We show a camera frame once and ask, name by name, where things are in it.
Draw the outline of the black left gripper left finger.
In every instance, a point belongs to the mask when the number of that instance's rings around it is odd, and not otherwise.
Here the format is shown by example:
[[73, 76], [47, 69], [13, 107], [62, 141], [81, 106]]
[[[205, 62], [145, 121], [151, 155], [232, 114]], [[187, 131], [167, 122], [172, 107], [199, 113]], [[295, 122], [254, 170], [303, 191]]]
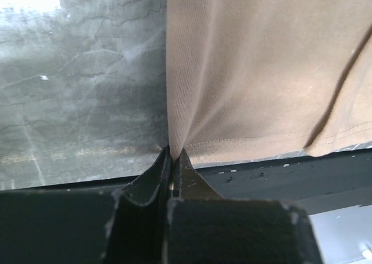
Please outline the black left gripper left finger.
[[169, 149], [125, 186], [1, 192], [2, 263], [157, 263]]

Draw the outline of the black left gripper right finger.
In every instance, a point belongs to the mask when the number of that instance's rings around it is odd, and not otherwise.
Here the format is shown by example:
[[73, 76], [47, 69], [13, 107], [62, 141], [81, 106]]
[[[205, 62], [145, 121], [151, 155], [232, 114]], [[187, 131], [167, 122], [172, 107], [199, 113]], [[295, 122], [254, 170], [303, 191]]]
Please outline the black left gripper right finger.
[[304, 209], [291, 201], [226, 199], [176, 160], [167, 203], [168, 263], [320, 263]]

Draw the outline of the beige t shirt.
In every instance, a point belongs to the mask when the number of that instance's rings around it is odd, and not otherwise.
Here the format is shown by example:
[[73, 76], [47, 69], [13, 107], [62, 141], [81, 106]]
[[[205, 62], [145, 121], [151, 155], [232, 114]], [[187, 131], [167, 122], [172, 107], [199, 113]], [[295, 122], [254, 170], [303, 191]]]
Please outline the beige t shirt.
[[371, 0], [167, 0], [170, 153], [195, 164], [371, 141]]

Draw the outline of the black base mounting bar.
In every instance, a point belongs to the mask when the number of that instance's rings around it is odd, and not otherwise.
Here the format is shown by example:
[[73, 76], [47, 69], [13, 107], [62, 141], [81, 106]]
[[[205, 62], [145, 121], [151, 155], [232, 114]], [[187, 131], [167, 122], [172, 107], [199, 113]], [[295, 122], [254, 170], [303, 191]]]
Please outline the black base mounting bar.
[[226, 198], [296, 201], [309, 214], [371, 205], [371, 150], [199, 168]]

